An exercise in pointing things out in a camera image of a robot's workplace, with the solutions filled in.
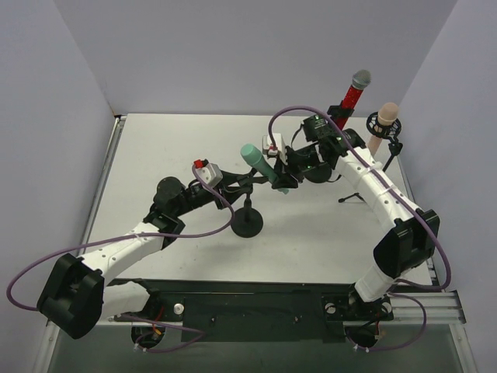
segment gray wall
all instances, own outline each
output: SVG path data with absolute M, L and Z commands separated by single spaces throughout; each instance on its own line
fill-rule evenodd
M 117 113 L 400 102 L 456 0 L 55 0 Z
M 113 115 L 51 0 L 0 11 L 0 288 L 77 243 Z M 35 305 L 52 263 L 15 290 Z M 31 371 L 46 319 L 0 300 L 0 371 Z
M 459 0 L 401 103 L 415 198 L 441 217 L 481 372 L 497 365 L 497 3 Z

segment red button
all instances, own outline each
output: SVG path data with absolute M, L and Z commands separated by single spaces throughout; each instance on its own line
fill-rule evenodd
M 194 161 L 193 164 L 195 165 L 196 169 L 201 169 L 203 167 L 203 162 L 200 159 Z

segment round black base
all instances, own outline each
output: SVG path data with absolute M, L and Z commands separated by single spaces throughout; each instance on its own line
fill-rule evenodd
M 326 183 L 332 177 L 332 172 L 333 169 L 330 166 L 321 165 L 304 173 L 304 177 L 311 183 L 321 184 Z
M 250 239 L 262 231 L 264 221 L 262 215 L 254 208 L 248 210 L 248 216 L 246 214 L 247 211 L 243 207 L 235 211 L 235 219 L 231 223 L 231 229 L 236 235 Z

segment green microphone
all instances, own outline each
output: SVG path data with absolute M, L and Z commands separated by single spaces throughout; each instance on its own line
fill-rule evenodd
M 273 168 L 266 162 L 261 151 L 258 150 L 252 144 L 246 144 L 242 146 L 240 151 L 242 158 L 247 162 L 247 164 L 261 173 L 261 175 L 266 176 L 270 183 L 274 183 L 278 177 L 274 172 Z M 287 188 L 278 189 L 278 191 L 287 194 Z

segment microphone grille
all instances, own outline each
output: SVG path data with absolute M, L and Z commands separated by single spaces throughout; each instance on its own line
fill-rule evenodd
M 352 77 L 352 86 L 356 89 L 365 89 L 371 83 L 371 73 L 368 70 L 359 70 Z

